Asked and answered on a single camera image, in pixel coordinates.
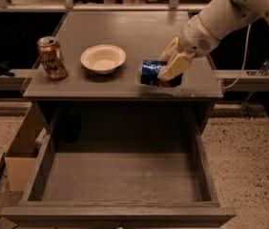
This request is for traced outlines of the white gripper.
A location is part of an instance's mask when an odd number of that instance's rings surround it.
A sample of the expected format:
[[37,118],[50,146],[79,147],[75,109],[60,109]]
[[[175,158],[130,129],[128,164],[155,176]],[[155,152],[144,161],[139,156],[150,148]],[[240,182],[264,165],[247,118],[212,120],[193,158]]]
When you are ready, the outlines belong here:
[[[168,62],[168,64],[157,77],[162,81],[172,80],[192,66],[195,55],[196,57],[206,56],[218,45],[219,40],[208,32],[199,16],[193,16],[182,27],[179,37],[175,37],[160,55],[159,61]],[[186,52],[178,53],[179,46]]]

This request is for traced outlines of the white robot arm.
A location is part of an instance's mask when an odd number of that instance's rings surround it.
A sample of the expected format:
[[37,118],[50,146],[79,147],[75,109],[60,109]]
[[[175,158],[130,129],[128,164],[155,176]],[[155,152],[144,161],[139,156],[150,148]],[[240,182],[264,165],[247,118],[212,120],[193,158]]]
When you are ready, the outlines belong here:
[[226,35],[260,18],[269,25],[269,0],[212,0],[183,25],[159,57],[167,66],[158,78],[169,81],[184,73],[195,57],[209,54]]

